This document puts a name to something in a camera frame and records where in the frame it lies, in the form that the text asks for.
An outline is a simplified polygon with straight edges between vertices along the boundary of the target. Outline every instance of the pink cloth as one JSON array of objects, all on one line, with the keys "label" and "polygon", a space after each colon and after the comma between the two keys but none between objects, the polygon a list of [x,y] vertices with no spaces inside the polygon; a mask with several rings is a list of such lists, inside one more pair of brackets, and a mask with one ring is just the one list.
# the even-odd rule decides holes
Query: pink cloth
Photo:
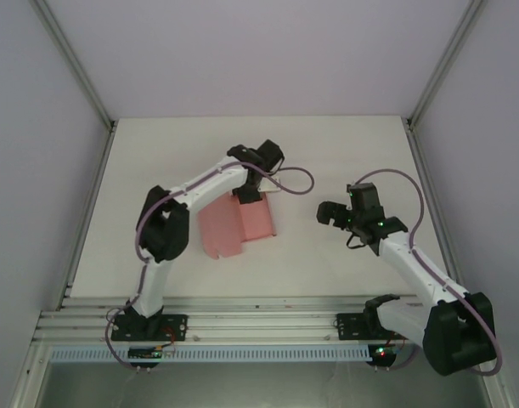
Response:
[{"label": "pink cloth", "polygon": [[199,229],[202,246],[214,259],[242,253],[242,242],[276,235],[266,194],[243,205],[229,193],[222,195],[199,211]]}]

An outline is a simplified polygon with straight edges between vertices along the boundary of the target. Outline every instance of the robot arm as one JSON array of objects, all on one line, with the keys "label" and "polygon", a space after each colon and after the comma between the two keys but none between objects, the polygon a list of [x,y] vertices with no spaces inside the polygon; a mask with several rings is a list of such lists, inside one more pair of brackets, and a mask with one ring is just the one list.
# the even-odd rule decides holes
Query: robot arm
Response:
[{"label": "robot arm", "polygon": [[271,172],[284,159],[280,148],[272,141],[265,141],[258,149],[243,145],[233,147],[214,167],[196,178],[170,190],[156,186],[149,191],[140,214],[140,220],[154,204],[171,191],[183,194],[171,199],[153,212],[140,231],[139,247],[146,265],[142,291],[129,313],[148,319],[162,311],[163,292],[168,273],[174,260],[185,250],[189,241],[189,218],[219,196],[234,192],[241,204],[260,201],[258,186],[261,174],[235,162],[256,165],[264,172]]},{"label": "robot arm", "polygon": [[[365,304],[364,318],[371,333],[397,332],[422,347],[432,367],[442,375],[476,366],[496,356],[494,346],[477,320],[454,294],[461,295],[494,332],[491,303],[482,293],[470,294],[443,273],[417,246],[410,248],[407,227],[396,217],[386,218],[376,187],[356,184],[347,187],[351,206],[325,201],[317,219],[351,233],[350,249],[370,247],[390,264],[414,289],[421,304],[406,303],[396,295],[384,295]],[[354,238],[359,245],[351,245]],[[438,276],[435,280],[413,252]]]}]

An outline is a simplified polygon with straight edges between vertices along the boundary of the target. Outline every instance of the black bracket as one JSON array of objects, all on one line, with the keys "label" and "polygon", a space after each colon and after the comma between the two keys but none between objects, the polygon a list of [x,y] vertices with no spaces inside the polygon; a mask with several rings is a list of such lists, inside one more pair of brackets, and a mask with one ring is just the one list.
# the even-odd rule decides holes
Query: black bracket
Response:
[{"label": "black bracket", "polygon": [[381,328],[374,332],[363,313],[339,313],[336,315],[336,330],[339,340],[402,340],[403,336]]},{"label": "black bracket", "polygon": [[[483,293],[467,293],[465,300],[495,333],[494,311]],[[441,376],[477,366],[497,357],[488,335],[459,300],[431,308],[423,337],[423,351]]]},{"label": "black bracket", "polygon": [[[170,191],[157,185],[151,189],[140,213],[137,227],[144,215],[160,200],[168,197]],[[187,205],[174,199],[157,208],[146,220],[139,245],[161,261],[172,261],[180,256],[189,243],[189,210]]]},{"label": "black bracket", "polygon": [[155,314],[148,319],[120,314],[114,321],[113,342],[183,342],[188,330],[186,314]]},{"label": "black bracket", "polygon": [[[284,160],[284,153],[280,147],[269,139],[265,140],[258,149],[250,149],[242,144],[234,146],[228,150],[227,156],[232,156],[241,162],[254,164],[264,172],[273,171],[276,164]],[[248,171],[245,184],[233,190],[233,194],[239,198],[240,204],[262,200],[258,190],[261,179],[262,175],[259,172]]]}]

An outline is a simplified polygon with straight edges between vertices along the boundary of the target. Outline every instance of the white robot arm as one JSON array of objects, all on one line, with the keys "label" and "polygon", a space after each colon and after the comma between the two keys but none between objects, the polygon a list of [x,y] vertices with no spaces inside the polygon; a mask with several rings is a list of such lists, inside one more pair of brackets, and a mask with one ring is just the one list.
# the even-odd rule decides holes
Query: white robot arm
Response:
[{"label": "white robot arm", "polygon": [[[234,163],[235,158],[232,156],[224,157],[216,166],[212,167],[208,171],[202,173],[200,176],[190,180],[188,183],[182,184],[178,187],[170,189],[170,191],[180,191],[188,189],[190,185],[197,183],[204,179],[208,174],[216,172],[218,169],[227,166],[230,163]],[[218,174],[209,178],[204,183],[201,183],[196,188],[192,189],[188,193],[182,194],[175,198],[175,206],[185,207],[187,213],[187,219],[198,213],[201,209],[206,207],[211,202],[215,201],[219,196],[227,194],[230,191],[236,190],[246,183],[248,178],[248,172],[251,170],[242,166],[232,166],[225,170],[220,170]],[[168,220],[170,217],[169,212],[162,212],[158,214],[158,217],[163,217]],[[177,232],[180,236],[185,235],[187,241],[187,231]],[[172,256],[166,256],[164,258],[157,258],[143,247],[140,248],[142,256],[150,259],[146,265],[146,272],[144,277],[144,283],[141,291],[141,295],[133,305],[133,308],[139,315],[146,318],[156,314],[163,308],[163,293],[165,291],[165,284],[168,278],[168,273],[174,263]]]},{"label": "white robot arm", "polygon": [[[482,293],[470,294],[417,246],[410,247],[407,227],[396,217],[385,217],[372,183],[348,185],[347,193],[350,206],[325,201],[319,205],[317,220],[321,224],[333,220],[333,226],[351,232],[348,248],[370,247],[402,276],[420,300],[419,304],[407,303],[387,294],[366,302],[363,317],[373,338],[385,331],[408,338],[423,348],[429,363],[441,375],[493,360],[497,353],[488,334],[462,303],[469,303],[494,333],[488,298]],[[356,237],[360,244],[351,245]]]},{"label": "white robot arm", "polygon": [[[279,169],[283,160],[281,149],[271,140],[257,149],[239,144],[229,149],[214,167],[189,182],[170,190],[158,185],[149,191],[138,219],[135,241],[138,257],[144,262],[143,270],[135,293],[109,320],[108,326],[113,322],[117,327],[111,340],[166,340],[164,331],[168,329],[173,331],[173,341],[185,338],[187,316],[162,312],[169,271],[188,245],[190,217],[229,192],[238,197],[240,204],[260,201],[258,189],[263,175]],[[308,171],[301,170],[313,181]],[[306,194],[312,188],[313,182],[308,190],[294,193]]]}]

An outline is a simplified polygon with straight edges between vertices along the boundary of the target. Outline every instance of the white backdrop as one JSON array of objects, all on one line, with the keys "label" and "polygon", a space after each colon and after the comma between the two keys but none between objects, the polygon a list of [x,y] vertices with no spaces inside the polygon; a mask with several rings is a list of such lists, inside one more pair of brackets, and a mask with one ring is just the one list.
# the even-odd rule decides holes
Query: white backdrop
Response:
[{"label": "white backdrop", "polygon": [[[244,253],[213,260],[205,255],[195,219],[189,246],[165,288],[174,297],[302,297],[412,294],[397,272],[369,249],[350,251],[348,233],[318,224],[321,201],[347,202],[346,184],[380,167],[415,176],[401,119],[396,116],[219,117],[121,120],[110,152],[72,297],[126,297],[140,271],[134,228],[148,190],[178,186],[204,172],[231,146],[278,143],[287,166],[316,178],[305,196],[270,196],[277,236],[244,245]],[[309,184],[300,173],[281,173],[295,190]],[[409,227],[418,198],[400,176],[374,177],[387,215]],[[428,215],[418,244],[442,264]]]},{"label": "white backdrop", "polygon": [[120,117],[408,116],[466,0],[49,0]]}]

